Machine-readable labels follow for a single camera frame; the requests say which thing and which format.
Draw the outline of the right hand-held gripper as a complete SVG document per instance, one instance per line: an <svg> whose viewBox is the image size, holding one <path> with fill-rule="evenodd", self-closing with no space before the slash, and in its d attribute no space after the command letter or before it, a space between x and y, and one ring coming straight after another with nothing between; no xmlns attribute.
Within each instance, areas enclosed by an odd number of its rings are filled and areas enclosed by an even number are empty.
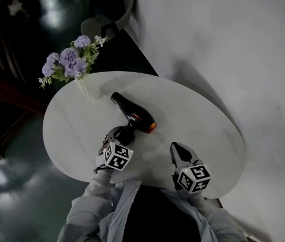
<svg viewBox="0 0 285 242"><path fill-rule="evenodd" d="M182 143L172 142L170 155L175 166L182 166L172 175L176 191L184 190L188 194L194 194L207 188L211 172L193 149Z"/></svg>

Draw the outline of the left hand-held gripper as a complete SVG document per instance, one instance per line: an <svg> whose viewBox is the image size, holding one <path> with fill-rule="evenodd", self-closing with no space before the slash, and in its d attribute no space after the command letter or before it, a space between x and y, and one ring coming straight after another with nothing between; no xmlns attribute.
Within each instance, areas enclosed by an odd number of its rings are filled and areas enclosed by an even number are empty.
<svg viewBox="0 0 285 242"><path fill-rule="evenodd" d="M123 171L133 156L131 145L134 139L134 131L128 127L113 128L103 141L104 165Z"/></svg>

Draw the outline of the black orange-rimmed hair dryer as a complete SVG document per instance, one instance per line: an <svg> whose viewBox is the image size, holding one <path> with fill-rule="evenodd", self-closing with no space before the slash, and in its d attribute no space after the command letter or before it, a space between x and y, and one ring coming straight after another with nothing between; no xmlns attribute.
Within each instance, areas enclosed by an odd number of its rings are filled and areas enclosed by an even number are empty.
<svg viewBox="0 0 285 242"><path fill-rule="evenodd" d="M139 130L150 134L157 127L153 116L145 108L128 100L119 92L114 92L111 100L119 107L128 120L128 124L125 127L133 130L134 133L136 130Z"/></svg>

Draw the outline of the person's left forearm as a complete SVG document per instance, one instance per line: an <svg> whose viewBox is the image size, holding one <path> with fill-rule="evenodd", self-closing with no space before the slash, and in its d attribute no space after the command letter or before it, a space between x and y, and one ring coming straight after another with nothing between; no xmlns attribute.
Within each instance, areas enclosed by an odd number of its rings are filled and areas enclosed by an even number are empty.
<svg viewBox="0 0 285 242"><path fill-rule="evenodd" d="M78 242L83 236L96 233L100 221L111 212L112 173L112 168L99 167L84 194L73 202L64 226L65 242Z"/></svg>

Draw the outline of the person's right forearm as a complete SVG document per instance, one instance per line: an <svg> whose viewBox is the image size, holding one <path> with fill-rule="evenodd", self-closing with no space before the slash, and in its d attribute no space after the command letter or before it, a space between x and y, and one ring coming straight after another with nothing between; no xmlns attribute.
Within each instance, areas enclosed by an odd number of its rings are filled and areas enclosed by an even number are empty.
<svg viewBox="0 0 285 242"><path fill-rule="evenodd" d="M188 195L187 200L207 219L218 242L247 242L245 234L226 210L208 204L201 193Z"/></svg>

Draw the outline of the white flower vase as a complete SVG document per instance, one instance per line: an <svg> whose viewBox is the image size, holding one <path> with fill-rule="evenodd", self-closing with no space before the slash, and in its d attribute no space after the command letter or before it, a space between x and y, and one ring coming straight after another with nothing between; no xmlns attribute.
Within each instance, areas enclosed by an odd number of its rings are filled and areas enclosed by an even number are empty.
<svg viewBox="0 0 285 242"><path fill-rule="evenodd" d="M100 88L91 81L90 74L82 74L80 77L76 77L74 81L85 96L95 100L101 97Z"/></svg>

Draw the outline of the person's black top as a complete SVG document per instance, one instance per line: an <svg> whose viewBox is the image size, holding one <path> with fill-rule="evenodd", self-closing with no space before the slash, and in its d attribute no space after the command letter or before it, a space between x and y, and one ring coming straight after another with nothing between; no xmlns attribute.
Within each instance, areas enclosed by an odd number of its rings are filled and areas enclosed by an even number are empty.
<svg viewBox="0 0 285 242"><path fill-rule="evenodd" d="M159 188L140 186L129 205L115 213L107 242L201 242L195 218L179 209Z"/></svg>

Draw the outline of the person's light grey shirt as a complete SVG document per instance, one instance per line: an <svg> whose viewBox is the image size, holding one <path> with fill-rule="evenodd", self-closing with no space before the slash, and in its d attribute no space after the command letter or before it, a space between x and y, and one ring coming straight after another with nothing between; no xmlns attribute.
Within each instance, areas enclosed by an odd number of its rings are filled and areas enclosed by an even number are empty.
<svg viewBox="0 0 285 242"><path fill-rule="evenodd" d="M222 208L201 194L126 181L111 187L100 175L72 201L57 242L247 242Z"/></svg>

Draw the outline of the purple flower bouquet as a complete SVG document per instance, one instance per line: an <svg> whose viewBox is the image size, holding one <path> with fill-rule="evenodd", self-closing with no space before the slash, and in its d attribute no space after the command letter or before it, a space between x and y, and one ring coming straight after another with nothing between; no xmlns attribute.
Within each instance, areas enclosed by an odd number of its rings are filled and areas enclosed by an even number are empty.
<svg viewBox="0 0 285 242"><path fill-rule="evenodd" d="M88 75L99 56L99 49L108 41L108 37L94 36L90 39L81 35L61 53L51 53L42 67L43 77L38 79L40 88L51 85L53 80L67 83Z"/></svg>

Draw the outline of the grey round-backed chair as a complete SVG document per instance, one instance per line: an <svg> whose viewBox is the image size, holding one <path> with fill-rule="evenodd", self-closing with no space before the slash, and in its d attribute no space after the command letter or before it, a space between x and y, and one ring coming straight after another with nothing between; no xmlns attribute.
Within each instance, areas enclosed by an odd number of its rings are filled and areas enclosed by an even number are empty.
<svg viewBox="0 0 285 242"><path fill-rule="evenodd" d="M135 0L92 0L89 18L81 23L81 34L112 39L128 24Z"/></svg>

